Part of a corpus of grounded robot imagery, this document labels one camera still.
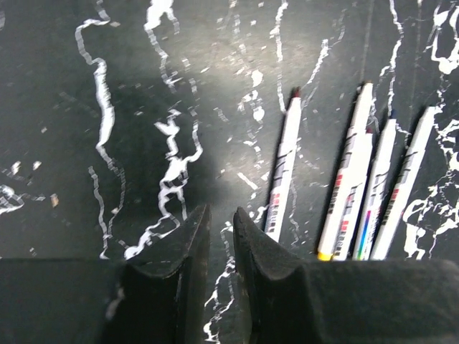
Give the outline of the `white pen yellow end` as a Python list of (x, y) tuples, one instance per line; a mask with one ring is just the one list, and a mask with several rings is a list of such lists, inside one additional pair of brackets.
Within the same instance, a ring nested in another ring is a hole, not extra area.
[(372, 106), (372, 92), (374, 84), (365, 82), (361, 86), (351, 117), (349, 129), (344, 141), (343, 153), (339, 161), (339, 169), (326, 212), (326, 219), (318, 243), (318, 259), (329, 261), (333, 256), (336, 236), (339, 232), (341, 217), (343, 216), (347, 197), (354, 186), (354, 176), (358, 155), (362, 151), (361, 140), (366, 132), (366, 125)]

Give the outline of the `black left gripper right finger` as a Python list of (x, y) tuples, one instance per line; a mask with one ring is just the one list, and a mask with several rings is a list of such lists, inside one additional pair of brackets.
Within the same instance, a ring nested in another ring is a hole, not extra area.
[(304, 262), (258, 229), (239, 207), (233, 244), (243, 343), (322, 343)]

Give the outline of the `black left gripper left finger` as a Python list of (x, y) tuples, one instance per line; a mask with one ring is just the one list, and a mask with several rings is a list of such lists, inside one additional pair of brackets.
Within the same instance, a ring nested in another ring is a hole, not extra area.
[(120, 267), (105, 312), (103, 343), (200, 343), (211, 209), (189, 218)]

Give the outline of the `white pen red tip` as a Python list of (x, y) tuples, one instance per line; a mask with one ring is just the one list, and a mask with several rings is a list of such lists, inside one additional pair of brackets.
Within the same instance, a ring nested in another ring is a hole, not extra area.
[(275, 242), (279, 242), (283, 225), (283, 217), (285, 215), (288, 192), (292, 180), (300, 123), (301, 89), (295, 87), (292, 91), (289, 107), (285, 113), (283, 131), (275, 158), (269, 207), (264, 228), (264, 232)]

